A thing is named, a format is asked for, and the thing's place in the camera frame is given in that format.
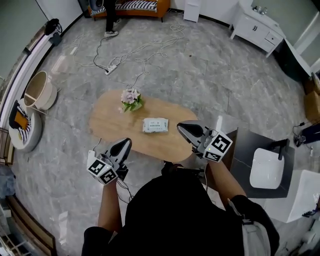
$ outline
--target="power strip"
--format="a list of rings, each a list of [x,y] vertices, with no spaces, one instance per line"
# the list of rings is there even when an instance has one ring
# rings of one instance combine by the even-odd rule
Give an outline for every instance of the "power strip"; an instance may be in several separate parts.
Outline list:
[[[105,73],[107,76],[109,76],[109,75],[112,73],[112,71],[114,71],[116,68],[117,68],[116,65],[111,65],[111,66],[109,66],[109,67],[106,69],[106,71],[105,71],[104,73]]]

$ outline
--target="white cabinet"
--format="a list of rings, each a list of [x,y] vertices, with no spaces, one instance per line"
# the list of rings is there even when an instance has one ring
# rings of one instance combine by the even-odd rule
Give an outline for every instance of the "white cabinet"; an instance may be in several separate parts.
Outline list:
[[[185,0],[183,19],[198,22],[201,9],[201,0]]]
[[[233,39],[235,35],[242,37],[265,50],[268,57],[285,35],[279,25],[269,17],[254,12],[250,6],[243,7],[240,3],[239,6],[239,11],[230,25],[230,29],[234,27],[230,38]]]

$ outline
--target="cardboard box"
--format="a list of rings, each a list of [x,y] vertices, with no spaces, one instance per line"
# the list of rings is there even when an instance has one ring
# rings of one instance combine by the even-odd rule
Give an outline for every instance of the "cardboard box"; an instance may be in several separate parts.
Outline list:
[[[314,73],[304,82],[303,87],[306,95],[313,91],[320,95],[320,81],[317,75]]]
[[[311,122],[316,123],[320,119],[320,96],[312,91],[303,98],[305,117]]]

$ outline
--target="white sink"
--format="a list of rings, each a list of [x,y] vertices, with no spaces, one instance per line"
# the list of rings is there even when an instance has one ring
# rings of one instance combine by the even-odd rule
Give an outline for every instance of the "white sink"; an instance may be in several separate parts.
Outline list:
[[[284,172],[285,158],[278,160],[279,154],[258,148],[254,152],[250,184],[254,188],[277,189]]]

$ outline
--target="beige basket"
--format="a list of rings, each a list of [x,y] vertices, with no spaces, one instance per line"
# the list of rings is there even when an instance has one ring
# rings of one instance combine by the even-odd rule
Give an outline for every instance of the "beige basket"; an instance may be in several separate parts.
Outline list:
[[[57,88],[52,85],[45,71],[40,71],[31,79],[24,93],[25,105],[36,106],[38,110],[48,110],[56,98]]]

